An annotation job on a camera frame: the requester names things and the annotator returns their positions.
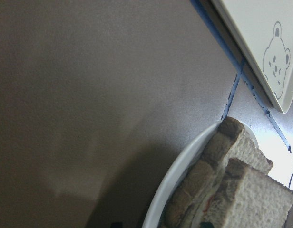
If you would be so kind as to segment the white round plate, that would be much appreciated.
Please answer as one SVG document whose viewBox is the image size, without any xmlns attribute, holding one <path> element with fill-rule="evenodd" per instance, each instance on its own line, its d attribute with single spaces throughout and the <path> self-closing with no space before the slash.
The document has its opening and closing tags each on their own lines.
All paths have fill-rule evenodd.
<svg viewBox="0 0 293 228">
<path fill-rule="evenodd" d="M 217 122 L 204 130 L 188 146 L 186 146 L 176 158 L 156 191 L 142 225 L 144 228 L 160 227 L 159 225 L 162 221 L 162 216 L 168 201 L 178 185 L 187 175 L 189 168 L 198 161 L 203 149 L 211 137 L 216 133 L 221 122 L 222 121 Z M 246 130 L 253 140 L 254 134 L 250 133 L 248 129 Z"/>
</svg>

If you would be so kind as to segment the white bread slice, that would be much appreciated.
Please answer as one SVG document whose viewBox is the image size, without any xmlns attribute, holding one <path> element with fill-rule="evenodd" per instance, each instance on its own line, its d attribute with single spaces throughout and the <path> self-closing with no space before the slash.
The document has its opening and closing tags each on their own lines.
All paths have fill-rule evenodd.
<svg viewBox="0 0 293 228">
<path fill-rule="evenodd" d="M 292 190 L 243 161 L 231 158 L 199 227 L 281 228 L 292 205 Z"/>
</svg>

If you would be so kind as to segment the long blue tape strip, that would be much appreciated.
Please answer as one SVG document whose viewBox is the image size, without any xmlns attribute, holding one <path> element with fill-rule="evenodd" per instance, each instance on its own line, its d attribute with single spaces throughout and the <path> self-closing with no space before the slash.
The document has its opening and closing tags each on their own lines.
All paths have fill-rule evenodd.
<svg viewBox="0 0 293 228">
<path fill-rule="evenodd" d="M 239 64 L 239 68 L 237 70 L 237 73 L 236 73 L 236 76 L 235 76 L 231 91 L 229 93 L 229 97 L 227 99 L 227 103 L 225 105 L 223 114 L 221 116 L 221 120 L 224 120 L 228 116 L 228 113 L 229 113 L 230 107 L 232 105 L 232 102 L 233 102 L 233 99 L 234 99 L 234 96 L 235 96 L 239 81 L 240 81 L 240 79 L 242 77 L 242 72 L 243 72 L 243 68 L 244 68 L 245 63 L 246 63 L 246 59 L 243 57 L 241 62 L 240 62 L 240 64 Z"/>
</svg>

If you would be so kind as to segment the crossing blue tape strip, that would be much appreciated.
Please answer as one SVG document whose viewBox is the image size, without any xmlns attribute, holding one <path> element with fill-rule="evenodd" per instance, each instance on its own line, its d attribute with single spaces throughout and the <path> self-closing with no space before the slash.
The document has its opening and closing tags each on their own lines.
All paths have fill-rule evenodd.
<svg viewBox="0 0 293 228">
<path fill-rule="evenodd" d="M 206 9 L 202 5 L 202 3 L 199 0 L 192 0 L 191 3 L 194 6 L 194 8 L 197 11 L 197 13 L 199 14 L 199 16 L 201 17 L 201 19 L 203 20 L 203 22 L 205 23 L 205 25 L 207 26 L 208 30 L 211 32 L 211 34 L 213 35 L 213 37 L 215 38 L 215 40 L 217 41 L 217 43 L 221 47 L 221 49 L 227 55 L 227 57 L 230 60 L 230 62 L 234 65 L 236 70 L 238 70 L 240 62 L 238 62 L 236 60 L 236 58 L 235 58 L 234 54 L 232 53 L 230 47 L 227 45 L 227 43 L 225 42 L 224 38 L 220 34 L 217 26 L 210 19 L 209 14 L 206 12 Z M 262 109 L 264 115 L 267 117 L 267 119 L 269 120 L 271 125 L 274 127 L 275 131 L 277 132 L 277 134 L 279 135 L 279 137 L 281 138 L 281 140 L 285 144 L 288 152 L 292 153 L 291 145 L 288 142 L 286 136 L 283 134 L 282 130 L 278 126 L 277 122 L 275 121 L 273 115 L 269 111 L 268 107 L 265 105 L 264 101 L 262 101 L 262 99 L 261 99 L 260 95 L 257 93 L 253 83 L 251 82 L 250 79 L 248 79 L 248 77 L 246 76 L 244 71 L 242 72 L 241 79 L 246 83 L 248 89 L 250 90 L 251 94 L 253 95 L 253 98 L 256 100 L 256 102 L 258 103 L 258 105 Z"/>
</svg>

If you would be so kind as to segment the white rectangular bear tray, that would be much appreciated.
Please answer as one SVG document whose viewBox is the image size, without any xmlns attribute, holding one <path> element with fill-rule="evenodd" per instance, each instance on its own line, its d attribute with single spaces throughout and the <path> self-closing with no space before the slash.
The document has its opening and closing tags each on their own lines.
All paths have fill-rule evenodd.
<svg viewBox="0 0 293 228">
<path fill-rule="evenodd" d="M 293 0 L 214 0 L 273 106 L 293 100 Z"/>
</svg>

